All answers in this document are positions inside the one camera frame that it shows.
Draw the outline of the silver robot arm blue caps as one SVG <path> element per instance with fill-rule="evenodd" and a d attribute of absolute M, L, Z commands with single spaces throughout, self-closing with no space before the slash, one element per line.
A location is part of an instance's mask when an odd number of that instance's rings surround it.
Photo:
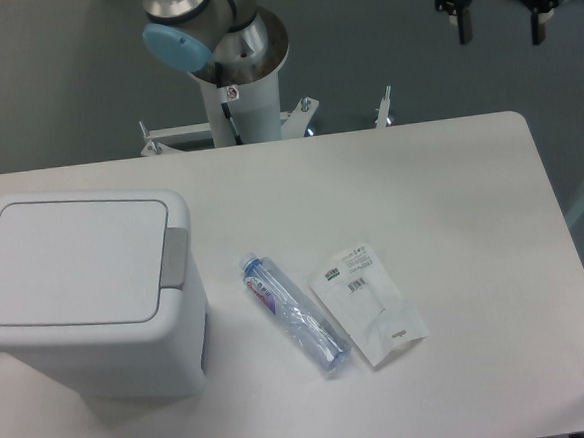
<path fill-rule="evenodd" d="M 473 39 L 470 4 L 473 0 L 434 0 L 435 9 L 456 23 L 459 43 Z M 531 17 L 532 44 L 546 36 L 547 16 L 564 0 L 517 0 Z M 143 41 L 162 63 L 175 70 L 198 72 L 214 58 L 230 33 L 245 30 L 258 16 L 257 0 L 142 0 L 149 24 Z"/>

